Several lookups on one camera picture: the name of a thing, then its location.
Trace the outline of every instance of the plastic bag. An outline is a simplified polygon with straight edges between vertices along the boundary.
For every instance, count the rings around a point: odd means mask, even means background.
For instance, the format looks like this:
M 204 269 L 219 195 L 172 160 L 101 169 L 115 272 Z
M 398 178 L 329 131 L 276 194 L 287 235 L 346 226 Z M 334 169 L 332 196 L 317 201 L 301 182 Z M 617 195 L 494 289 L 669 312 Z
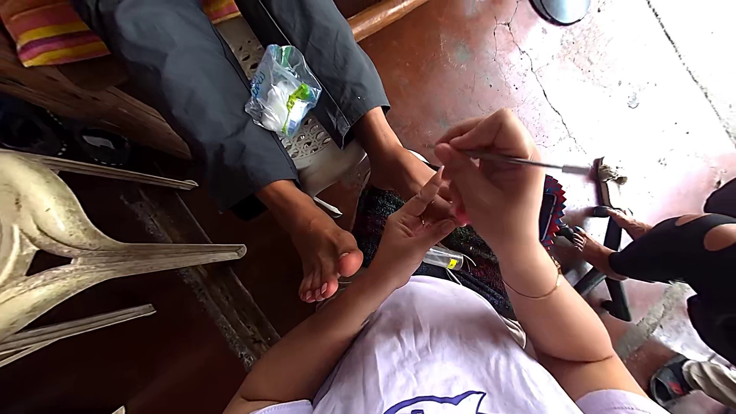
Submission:
M 253 121 L 280 136 L 293 136 L 322 87 L 299 49 L 269 45 L 250 85 L 245 111 Z

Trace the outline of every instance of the striped cushion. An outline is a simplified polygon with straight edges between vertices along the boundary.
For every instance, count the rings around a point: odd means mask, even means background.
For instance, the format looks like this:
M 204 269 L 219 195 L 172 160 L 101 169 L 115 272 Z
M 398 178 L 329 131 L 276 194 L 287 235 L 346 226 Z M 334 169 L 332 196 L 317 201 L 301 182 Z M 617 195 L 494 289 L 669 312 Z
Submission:
M 240 15 L 234 0 L 202 0 L 213 23 Z M 0 18 L 23 66 L 59 65 L 110 54 L 69 0 L 0 1 Z

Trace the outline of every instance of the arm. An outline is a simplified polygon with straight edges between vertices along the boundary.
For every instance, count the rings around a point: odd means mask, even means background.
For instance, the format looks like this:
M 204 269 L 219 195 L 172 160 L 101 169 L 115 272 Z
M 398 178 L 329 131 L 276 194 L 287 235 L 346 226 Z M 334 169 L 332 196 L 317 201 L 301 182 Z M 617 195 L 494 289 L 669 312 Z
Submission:
M 225 414 L 247 414 L 314 397 L 370 314 L 408 282 L 427 250 L 455 228 L 452 220 L 421 218 L 439 191 L 441 176 L 438 172 L 417 196 L 389 216 L 366 272 L 258 360 Z
M 245 414 L 266 406 L 256 407 L 254 401 L 276 404 L 314 397 L 368 316 L 394 291 L 388 274 L 371 266 L 292 329 L 258 360 L 225 412 Z
M 451 180 L 453 209 L 496 253 L 506 291 L 539 362 L 573 399 L 602 389 L 645 395 L 614 352 L 601 320 L 564 278 L 558 279 L 539 243 L 544 170 L 494 161 L 476 164 L 459 151 L 539 159 L 521 121 L 500 110 L 452 128 L 439 142 L 435 154 Z

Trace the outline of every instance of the small bottle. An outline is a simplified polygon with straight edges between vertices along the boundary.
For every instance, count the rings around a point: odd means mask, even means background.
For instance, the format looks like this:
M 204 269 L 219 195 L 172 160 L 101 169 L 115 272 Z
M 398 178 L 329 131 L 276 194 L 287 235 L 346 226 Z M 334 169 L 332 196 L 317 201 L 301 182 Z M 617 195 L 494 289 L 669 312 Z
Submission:
M 454 250 L 432 246 L 425 254 L 422 262 L 444 267 L 445 269 L 457 270 L 462 268 L 463 256 Z

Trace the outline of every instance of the person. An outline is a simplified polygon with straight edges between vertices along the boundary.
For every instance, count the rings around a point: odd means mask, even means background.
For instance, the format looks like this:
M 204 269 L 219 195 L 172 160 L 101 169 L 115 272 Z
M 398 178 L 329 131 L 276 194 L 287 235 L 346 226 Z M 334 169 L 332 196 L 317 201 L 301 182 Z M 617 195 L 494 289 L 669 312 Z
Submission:
M 651 226 L 621 211 L 608 215 L 633 242 L 615 252 L 576 228 L 574 244 L 583 258 L 607 276 L 623 280 L 689 284 L 696 295 L 687 313 L 700 338 L 716 353 L 736 363 L 736 180 L 708 197 L 703 214 L 686 214 Z M 736 373 L 711 362 L 668 363 L 653 377 L 651 392 L 670 401 L 693 389 L 703 390 L 724 405 L 736 407 Z
M 265 46 L 296 46 L 323 86 L 314 114 L 344 148 L 356 139 L 372 183 L 413 197 L 434 171 L 389 126 L 389 101 L 370 58 L 333 0 L 238 1 Z M 73 0 L 75 10 L 122 61 L 145 101 L 205 166 L 221 211 L 249 220 L 265 208 L 288 231 L 304 268 L 299 295 L 321 301 L 363 261 L 342 230 L 300 191 L 294 162 L 275 134 L 244 112 L 250 84 L 199 0 Z M 446 216 L 440 196 L 431 212 Z
M 475 164 L 460 152 L 539 159 L 521 121 L 500 110 L 450 128 L 439 142 L 443 169 L 389 216 L 370 266 L 270 348 L 224 412 L 665 413 L 539 243 L 543 169 Z M 456 227 L 427 215 L 443 178 L 451 209 L 498 256 L 536 359 L 480 295 L 411 276 Z

